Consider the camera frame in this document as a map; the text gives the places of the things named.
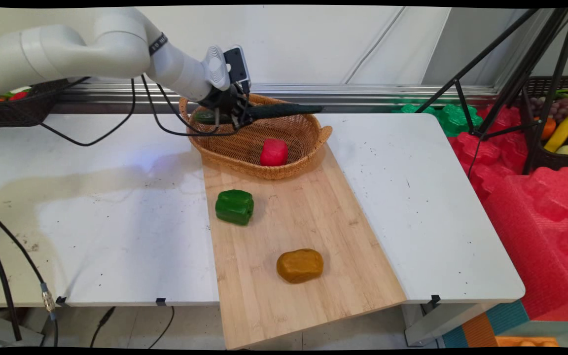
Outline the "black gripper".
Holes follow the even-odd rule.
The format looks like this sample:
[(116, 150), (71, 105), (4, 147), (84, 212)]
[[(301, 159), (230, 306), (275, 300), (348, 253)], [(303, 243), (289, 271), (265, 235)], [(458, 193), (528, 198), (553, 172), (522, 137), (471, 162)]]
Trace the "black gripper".
[(214, 126), (231, 124), (233, 115), (234, 129), (246, 126), (247, 110), (251, 106), (249, 94), (238, 83), (230, 85), (225, 91), (213, 87), (198, 104), (213, 111)]

